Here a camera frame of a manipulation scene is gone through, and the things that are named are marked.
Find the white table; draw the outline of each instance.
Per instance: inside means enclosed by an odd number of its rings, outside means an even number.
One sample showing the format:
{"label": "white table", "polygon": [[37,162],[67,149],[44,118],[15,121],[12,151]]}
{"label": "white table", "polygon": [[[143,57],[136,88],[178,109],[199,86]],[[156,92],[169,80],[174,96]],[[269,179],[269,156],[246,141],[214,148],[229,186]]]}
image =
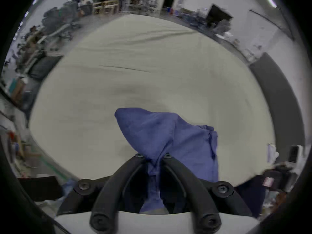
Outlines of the white table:
{"label": "white table", "polygon": [[237,57],[189,28],[127,15],[97,29],[42,84],[30,131],[75,176],[109,176],[136,153],[115,120],[119,107],[213,126],[220,180],[238,185],[270,166],[274,131],[258,83]]}

